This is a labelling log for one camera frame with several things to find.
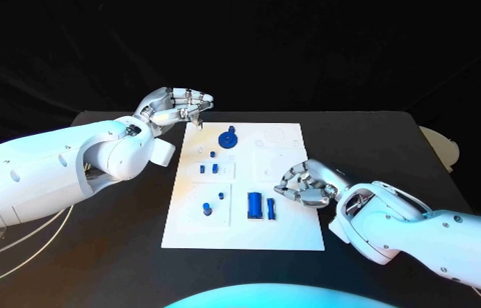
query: black table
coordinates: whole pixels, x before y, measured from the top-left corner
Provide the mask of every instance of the black table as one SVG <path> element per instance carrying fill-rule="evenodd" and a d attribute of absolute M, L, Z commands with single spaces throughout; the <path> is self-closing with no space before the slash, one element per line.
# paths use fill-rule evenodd
<path fill-rule="evenodd" d="M 127 114 L 84 112 L 74 125 Z M 203 119 L 301 123 L 311 158 L 336 164 L 366 181 L 388 182 L 434 209 L 470 213 L 406 113 L 206 112 Z M 402 307 L 481 305 L 468 286 L 438 277 L 405 253 L 386 266 L 369 261 L 329 231 L 334 205 L 318 211 L 324 252 L 161 249 L 183 132 L 185 125 L 177 124 L 163 137 L 177 146 L 169 168 L 150 163 L 136 179 L 115 184 L 75 205 L 53 243 L 0 280 L 0 306 L 161 307 L 206 290 L 262 282 L 337 289 Z M 28 232 L 43 222 L 38 220 L 9 230 Z M 19 264 L 16 261 L 29 257 L 33 245 L 40 246 L 55 230 L 45 229 L 15 252 L 7 250 L 2 265 L 9 260 L 10 266 Z"/>

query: black curtain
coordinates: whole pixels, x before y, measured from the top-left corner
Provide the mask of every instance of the black curtain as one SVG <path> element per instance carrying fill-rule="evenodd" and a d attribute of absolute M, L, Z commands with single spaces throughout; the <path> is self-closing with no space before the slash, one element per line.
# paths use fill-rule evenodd
<path fill-rule="evenodd" d="M 475 121 L 480 0 L 0 0 L 0 16 L 0 140 L 161 86 L 218 111 L 408 111 L 449 137 Z"/>

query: white board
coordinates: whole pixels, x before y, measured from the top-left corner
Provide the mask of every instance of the white board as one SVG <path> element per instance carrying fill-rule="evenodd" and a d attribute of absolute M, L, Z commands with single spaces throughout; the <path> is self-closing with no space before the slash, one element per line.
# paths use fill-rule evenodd
<path fill-rule="evenodd" d="M 239 142 L 223 149 L 219 135 L 231 125 Z M 274 192 L 290 167 L 307 159 L 298 124 L 206 122 L 202 131 L 187 124 L 163 248 L 324 251 L 317 210 Z M 203 174 L 200 165 L 206 166 Z M 248 219 L 248 192 L 262 194 L 264 219 Z M 267 198 L 275 199 L 274 221 L 268 220 Z M 205 202 L 210 216 L 203 214 Z"/>

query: robotic hand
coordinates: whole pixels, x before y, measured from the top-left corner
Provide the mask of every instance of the robotic hand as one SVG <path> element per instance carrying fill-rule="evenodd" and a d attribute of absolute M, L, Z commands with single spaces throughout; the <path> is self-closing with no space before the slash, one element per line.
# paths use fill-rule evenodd
<path fill-rule="evenodd" d="M 298 191 L 287 188 L 295 176 Z M 385 265 L 405 251 L 441 277 L 481 287 L 480 216 L 432 211 L 412 195 L 380 181 L 353 184 L 343 172 L 314 159 L 288 170 L 274 189 L 317 209 L 334 199 L 336 217 L 329 228 L 372 261 Z"/>
<path fill-rule="evenodd" d="M 167 166 L 174 146 L 156 137 L 177 122 L 203 128 L 199 113 L 213 97 L 161 88 L 133 117 L 95 122 L 0 145 L 0 228 L 61 211 L 102 188 L 133 179 L 149 161 Z"/>

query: white robotic arm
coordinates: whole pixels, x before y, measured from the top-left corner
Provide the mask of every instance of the white robotic arm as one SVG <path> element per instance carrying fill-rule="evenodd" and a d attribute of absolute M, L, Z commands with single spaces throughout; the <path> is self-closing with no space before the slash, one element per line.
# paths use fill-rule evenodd
<path fill-rule="evenodd" d="M 298 191 L 287 188 L 294 177 Z M 383 182 L 352 184 L 339 170 L 314 159 L 288 170 L 275 192 L 314 208 L 337 201 L 329 228 L 376 263 L 385 265 L 405 251 L 441 277 L 481 287 L 480 216 L 432 211 Z M 413 200 L 425 212 L 406 200 Z"/>
<path fill-rule="evenodd" d="M 174 146 L 156 138 L 176 122 L 202 129 L 213 97 L 161 88 L 133 117 L 42 133 L 0 145 L 0 228 L 49 216 L 133 179 L 149 161 L 167 166 Z"/>

